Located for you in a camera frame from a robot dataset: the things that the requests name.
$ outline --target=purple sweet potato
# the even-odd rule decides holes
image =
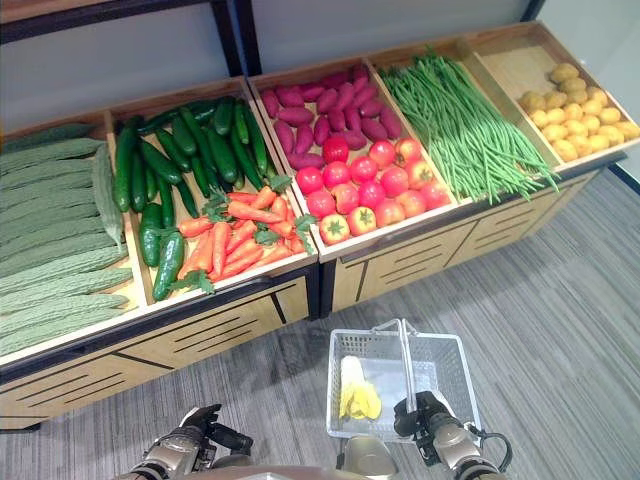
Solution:
[[[278,103],[278,97],[276,97],[276,94],[273,90],[265,90],[262,92],[261,97],[269,118],[276,118],[276,113],[280,110],[280,104]]]
[[[338,92],[335,88],[328,88],[318,97],[316,102],[316,111],[318,113],[327,113],[333,108],[338,100]]]
[[[296,148],[298,154],[307,153],[313,145],[313,130],[308,124],[300,125],[296,132]]]
[[[280,145],[282,145],[282,150],[284,153],[293,152],[293,131],[282,120],[276,120],[273,124],[273,129],[276,131],[276,135],[278,136],[278,140],[280,140]]]
[[[372,142],[387,139],[387,130],[380,122],[372,118],[362,119],[362,133],[364,133]]]
[[[295,170],[300,170],[306,167],[322,168],[324,166],[324,160],[317,153],[291,153],[287,155],[289,165]]]
[[[315,102],[324,92],[324,87],[318,82],[310,82],[300,85],[300,91],[305,102]]]
[[[384,106],[380,112],[380,123],[387,130],[390,139],[398,138],[402,135],[402,123],[391,107]]]
[[[313,113],[304,107],[289,107],[280,110],[277,117],[292,127],[298,127],[304,123],[311,123]]]
[[[304,99],[298,87],[276,87],[276,96],[283,107],[304,107]]]
[[[338,100],[336,100],[336,104],[333,106],[336,110],[344,110],[344,108],[351,103],[353,100],[353,85],[349,82],[345,82],[340,85],[338,89]]]
[[[325,140],[329,136],[329,120],[324,115],[321,115],[316,120],[316,124],[313,127],[313,138],[316,145],[321,147],[324,145]]]
[[[351,102],[351,106],[360,108],[360,105],[362,105],[367,100],[376,98],[377,95],[378,89],[375,87],[375,85],[369,84],[358,93],[356,93],[356,96],[353,97],[353,102]]]
[[[377,98],[372,98],[371,100],[367,100],[362,105],[360,105],[360,115],[368,118],[377,117],[378,115],[380,115],[382,107],[384,107],[384,103],[382,103]]]
[[[360,114],[355,107],[347,107],[344,109],[344,119],[349,130],[359,132],[362,127],[360,126]]]
[[[331,110],[329,110],[329,114],[327,115],[327,117],[329,118],[329,125],[331,125],[331,130],[333,130],[334,132],[341,132],[345,129],[346,124],[344,120],[344,113],[342,113],[342,110],[332,108]]]

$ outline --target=floor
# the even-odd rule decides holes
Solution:
[[[333,466],[329,335],[405,316],[455,333],[484,426],[513,442],[510,479],[640,479],[640,196],[597,177],[534,237],[313,323],[299,322],[133,390],[0,436],[0,478],[109,479],[193,405],[256,439],[262,463]],[[407,479],[427,470],[392,446]],[[489,455],[499,455],[489,449]]]

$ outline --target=orange carrot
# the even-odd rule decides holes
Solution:
[[[227,222],[218,222],[213,226],[212,234],[213,246],[211,248],[213,257],[213,271],[222,274],[224,264],[227,259],[227,244],[231,237],[231,225]]]
[[[227,255],[233,252],[238,245],[244,242],[247,238],[250,238],[257,230],[256,224],[251,220],[243,220],[243,224],[240,228],[235,230],[233,237],[227,244]]]

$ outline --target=red tomato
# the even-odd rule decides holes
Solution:
[[[318,219],[331,215],[336,211],[336,202],[326,190],[318,190],[311,193],[307,197],[307,206],[309,207],[309,213]]]
[[[344,162],[331,162],[324,167],[322,179],[324,180],[324,186],[327,188],[333,188],[341,183],[347,183],[351,180],[349,167],[347,167],[347,164]]]
[[[396,142],[396,163],[404,167],[409,162],[422,158],[420,142],[412,138],[402,138]]]
[[[376,215],[367,207],[354,208],[347,217],[347,223],[351,235],[364,235],[376,229]]]
[[[384,200],[384,188],[378,182],[369,180],[360,185],[358,197],[363,207],[376,208]]]
[[[396,152],[391,142],[388,140],[378,140],[371,145],[369,157],[378,164],[380,170],[383,170],[393,163],[393,160],[396,158]]]
[[[401,222],[404,218],[404,210],[395,200],[385,198],[376,207],[376,223],[379,227]]]
[[[350,183],[341,183],[331,190],[331,195],[336,198],[336,210],[344,215],[358,206],[358,190]]]
[[[320,236],[327,245],[343,242],[349,238],[349,224],[337,213],[324,217],[320,222]]]
[[[427,186],[422,187],[420,194],[424,198],[427,210],[433,210],[449,203],[446,187],[437,181],[429,182]]]
[[[409,188],[413,190],[420,190],[433,180],[433,173],[429,168],[429,164],[424,160],[414,160],[407,163],[404,169],[409,174]]]
[[[376,178],[378,164],[369,157],[358,157],[349,165],[349,171],[351,180],[355,183],[363,183]]]
[[[346,162],[349,158],[349,145],[342,137],[329,137],[322,145],[322,157],[325,163]]]
[[[305,167],[296,173],[296,182],[305,195],[322,188],[322,172],[315,167]]]
[[[391,167],[380,179],[387,197],[397,197],[409,189],[409,175],[400,167]]]
[[[427,210],[424,197],[420,192],[415,190],[407,190],[396,197],[396,202],[402,205],[405,217],[415,217]]]

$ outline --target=cucumber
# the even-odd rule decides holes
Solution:
[[[196,141],[191,136],[187,124],[184,123],[180,115],[176,116],[171,122],[171,133],[173,133],[173,139],[185,155],[192,156],[196,154],[198,150]]]
[[[234,100],[233,97],[223,97],[218,109],[213,114],[213,125],[218,135],[229,135],[231,131]]]
[[[162,128],[156,130],[155,133],[156,138],[171,161],[173,161],[182,172],[190,172],[191,164],[189,163],[189,157],[176,145],[173,135]]]
[[[235,182],[238,178],[238,166],[226,140],[213,129],[207,129],[207,139],[220,177],[227,183]]]
[[[162,155],[156,147],[144,140],[140,141],[140,150],[144,157],[144,161],[148,166],[153,168],[159,177],[172,185],[176,185],[182,181],[180,170],[167,157]]]

